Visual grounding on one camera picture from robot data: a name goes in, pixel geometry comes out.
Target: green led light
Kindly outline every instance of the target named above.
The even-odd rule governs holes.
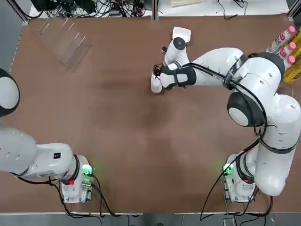
[[[84,174],[90,174],[92,173],[92,167],[88,164],[83,165],[83,173]]]
[[[230,165],[230,164],[225,164],[224,166],[223,166],[223,170],[225,170],[226,169],[226,171],[224,172],[224,175],[225,176],[229,176],[231,173],[232,173],[232,168],[233,168],[233,166],[232,165]]]

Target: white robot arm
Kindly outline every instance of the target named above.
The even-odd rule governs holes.
[[[19,105],[16,81],[0,69],[0,117],[12,113]],[[92,174],[87,159],[73,155],[67,144],[37,145],[35,140],[0,122],[0,171],[21,178],[53,177],[62,183],[65,202],[91,199]]]
[[[226,189],[232,202],[248,202],[255,185],[268,195],[279,195],[284,189],[301,131],[299,103],[290,96],[276,93],[284,74],[281,59],[270,53],[246,57],[237,48],[220,48],[193,61],[226,77],[221,78],[193,67],[182,38],[174,38],[163,52],[164,63],[154,66],[151,76],[154,93],[187,86],[223,85],[231,90],[234,88],[227,110],[233,121],[245,127],[262,126],[265,117],[254,96],[242,87],[258,98],[269,126],[259,144],[240,155],[229,167],[225,177]],[[225,166],[229,166],[237,156],[231,155]]]

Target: metal frame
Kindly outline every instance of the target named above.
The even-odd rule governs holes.
[[[292,7],[287,12],[287,15],[290,20],[293,20],[293,17],[298,14],[298,10],[301,8],[301,0],[296,0]]]
[[[152,0],[151,1],[151,19],[152,20],[159,20],[158,0]]]
[[[27,26],[29,23],[29,18],[23,15],[23,13],[17,8],[17,6],[12,2],[12,0],[8,0],[9,5],[16,12],[16,14],[23,20],[23,25]]]

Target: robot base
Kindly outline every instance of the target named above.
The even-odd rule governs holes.
[[[236,158],[237,154],[231,155],[223,170]],[[255,183],[248,184],[244,182],[237,173],[236,163],[234,162],[227,175],[222,177],[222,186],[226,202],[249,202],[253,197]]]
[[[64,203],[90,203],[92,198],[92,178],[85,177],[83,172],[83,165],[89,165],[88,160],[82,156],[77,155],[79,159],[79,174],[74,180],[73,184],[62,185]]]

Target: brown table surface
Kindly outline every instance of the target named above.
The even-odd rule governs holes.
[[[152,67],[174,26],[191,29],[188,55],[194,59],[220,47],[246,54],[264,50],[291,22],[286,15],[81,19],[77,27],[91,48],[76,72],[66,72],[37,39],[43,20],[24,27],[12,74],[21,102],[6,124],[37,143],[68,143],[96,169],[103,193],[115,212],[200,212],[228,156],[251,144],[253,129],[228,116],[230,92],[222,87],[150,90]],[[300,212],[301,145],[275,212]],[[63,211],[47,185],[29,185],[0,174],[0,212]],[[259,194],[248,211],[264,212],[269,198]],[[77,211],[99,211],[77,204]],[[242,211],[243,204],[230,205]],[[206,212],[225,212],[221,184]]]

